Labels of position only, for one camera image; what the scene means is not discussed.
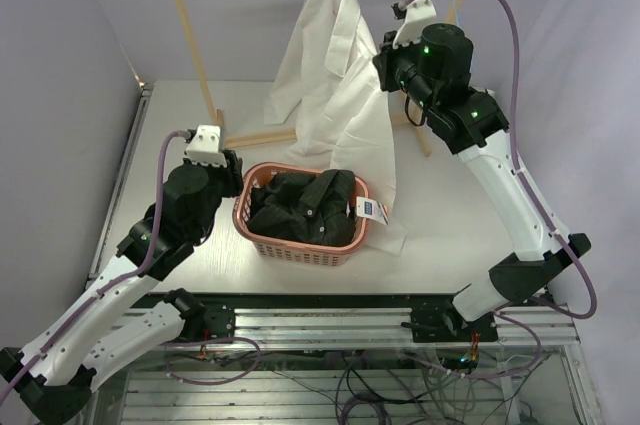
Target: plastic basket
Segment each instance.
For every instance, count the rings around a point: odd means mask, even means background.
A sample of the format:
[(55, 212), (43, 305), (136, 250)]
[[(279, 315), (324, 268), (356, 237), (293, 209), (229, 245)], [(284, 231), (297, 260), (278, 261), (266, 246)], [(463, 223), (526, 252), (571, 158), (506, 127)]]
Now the plastic basket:
[[(308, 243), (291, 242), (277, 238), (263, 237), (251, 233), (247, 228), (250, 218), (251, 189), (262, 188), (271, 181), (274, 175), (281, 172), (305, 172), (320, 175), (322, 171), (294, 167), (282, 163), (261, 163), (249, 170), (244, 176), (244, 190), (236, 200), (233, 210), (233, 224), (238, 233), (251, 240), (260, 255), (282, 258), (293, 262), (312, 263), (316, 265), (342, 265), (349, 255), (359, 249), (369, 233), (369, 220), (356, 217), (356, 231), (351, 243), (345, 247), (326, 247)], [(356, 197), (369, 197), (367, 185), (356, 177), (356, 187), (350, 205), (355, 208)]]

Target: white cloth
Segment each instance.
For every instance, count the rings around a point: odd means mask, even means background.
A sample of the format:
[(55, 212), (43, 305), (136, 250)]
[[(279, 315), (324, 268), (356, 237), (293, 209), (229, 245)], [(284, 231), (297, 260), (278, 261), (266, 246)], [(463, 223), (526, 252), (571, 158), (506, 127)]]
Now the white cloth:
[[(352, 170), (391, 211), (393, 135), (387, 94), (371, 62), (375, 54), (357, 0), (306, 0), (265, 104), (265, 122), (283, 123), (299, 105), (298, 141), (287, 152), (292, 162)], [(385, 249), (381, 235), (371, 245)], [(397, 237), (393, 242), (389, 251), (398, 253)]]

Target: robotic arm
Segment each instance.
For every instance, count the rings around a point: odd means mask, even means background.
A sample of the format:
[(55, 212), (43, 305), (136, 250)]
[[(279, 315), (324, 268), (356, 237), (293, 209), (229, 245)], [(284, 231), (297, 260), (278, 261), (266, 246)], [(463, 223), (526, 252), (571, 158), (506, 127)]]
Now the robotic arm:
[[(591, 243), (585, 234), (570, 234), (557, 219), (557, 229), (548, 230), (518, 175), (525, 174), (540, 197), (535, 182), (524, 166), (514, 170), (510, 160), (517, 151), (511, 149), (507, 119), (486, 90), (469, 86), (471, 40), (455, 25), (435, 23), (430, 0), (416, 0), (407, 10), (395, 4), (393, 9), (404, 23), (397, 32), (385, 34), (373, 59), (382, 90), (402, 90), (412, 124), (426, 123), (469, 167), (500, 214), (514, 249), (454, 297), (447, 318), (455, 329), (461, 326), (460, 318), (472, 322), (509, 302), (528, 299), (571, 265), (555, 234), (577, 257), (589, 251)], [(421, 110), (419, 122), (409, 116), (410, 100)]]
[[(43, 423), (66, 423), (109, 377), (162, 343), (194, 341), (204, 329), (214, 336), (230, 333), (230, 312), (220, 310), (214, 316), (180, 289), (168, 293), (146, 315), (106, 335), (123, 313), (210, 236), (222, 198), (242, 192), (242, 160), (233, 151), (221, 150), (219, 127), (200, 126), (190, 131), (187, 141), (184, 163), (162, 187), (162, 218), (150, 266), (138, 274), (150, 246), (155, 205), (131, 228), (92, 286), (56, 323), (22, 350), (0, 352), (0, 374), (8, 382), (35, 361), (15, 389)], [(123, 274), (131, 276), (100, 292)], [(73, 324), (42, 353), (49, 337), (71, 317)]]

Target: table surface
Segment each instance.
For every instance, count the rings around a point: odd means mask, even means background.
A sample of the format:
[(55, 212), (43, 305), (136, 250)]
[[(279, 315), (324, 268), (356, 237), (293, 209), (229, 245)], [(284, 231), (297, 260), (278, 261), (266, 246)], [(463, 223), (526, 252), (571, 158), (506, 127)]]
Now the table surface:
[[(227, 133), (292, 128), (265, 127), (262, 103), (271, 84), (209, 82)], [(210, 123), (197, 82), (159, 81), (148, 105), (131, 167), (107, 237), (104, 268), (116, 245), (153, 203), (158, 152), (173, 130)], [(364, 247), (340, 267), (266, 259), (235, 230), (232, 200), (223, 200), (211, 238), (156, 291), (232, 293), (453, 293), (511, 253), (507, 232), (471, 172), (428, 134), (425, 157), (410, 125), (394, 127), (397, 196), (394, 216), (409, 229), (400, 256)], [(240, 148), (244, 170), (260, 162), (287, 162), (291, 142)], [(170, 147), (166, 175), (181, 163), (184, 146)]]

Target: clothing price tag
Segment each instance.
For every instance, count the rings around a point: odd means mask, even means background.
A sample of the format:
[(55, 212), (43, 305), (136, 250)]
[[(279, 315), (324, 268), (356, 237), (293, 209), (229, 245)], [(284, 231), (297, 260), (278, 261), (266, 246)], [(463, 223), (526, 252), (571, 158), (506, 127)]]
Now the clothing price tag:
[(370, 198), (356, 198), (356, 215), (389, 225), (389, 216), (384, 206)]

